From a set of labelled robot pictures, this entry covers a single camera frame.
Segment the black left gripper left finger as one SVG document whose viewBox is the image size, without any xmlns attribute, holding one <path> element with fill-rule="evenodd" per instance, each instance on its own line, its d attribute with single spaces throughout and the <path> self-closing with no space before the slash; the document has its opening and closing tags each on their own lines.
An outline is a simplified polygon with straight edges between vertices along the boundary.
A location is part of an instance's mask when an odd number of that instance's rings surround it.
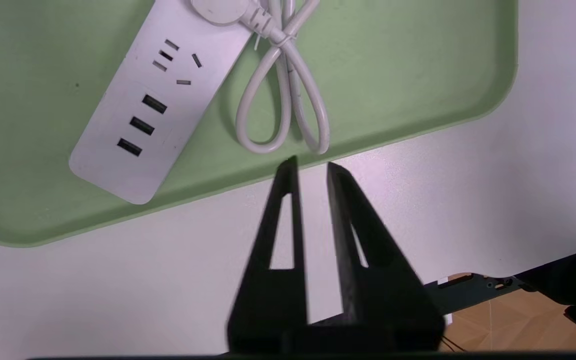
<svg viewBox="0 0 576 360">
<path fill-rule="evenodd" d="M 272 269 L 282 201 L 291 200 L 293 267 Z M 307 326 L 306 260 L 298 160 L 279 164 L 227 322 L 231 352 L 286 352 Z"/>
</svg>

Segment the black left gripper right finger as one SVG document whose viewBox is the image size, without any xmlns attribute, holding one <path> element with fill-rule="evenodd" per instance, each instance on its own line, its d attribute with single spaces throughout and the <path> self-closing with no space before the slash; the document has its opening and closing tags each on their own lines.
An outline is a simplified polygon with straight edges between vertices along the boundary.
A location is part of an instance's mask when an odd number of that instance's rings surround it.
<svg viewBox="0 0 576 360">
<path fill-rule="evenodd" d="M 327 191 L 350 348 L 436 351 L 444 317 L 354 176 L 329 162 Z"/>
</svg>

